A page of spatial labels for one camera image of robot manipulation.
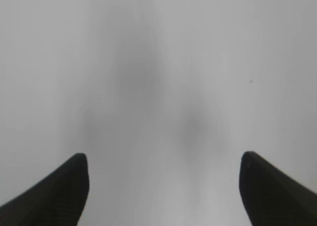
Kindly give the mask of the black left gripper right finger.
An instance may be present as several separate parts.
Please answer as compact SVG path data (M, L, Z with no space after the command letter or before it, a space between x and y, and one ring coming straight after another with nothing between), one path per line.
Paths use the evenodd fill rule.
M242 156L239 191L254 226L317 224L317 195L256 152Z

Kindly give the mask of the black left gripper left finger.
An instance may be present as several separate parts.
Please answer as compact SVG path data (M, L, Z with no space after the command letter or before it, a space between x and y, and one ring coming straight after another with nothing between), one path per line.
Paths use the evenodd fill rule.
M0 207L2 226L76 226L89 194L88 161L77 153Z

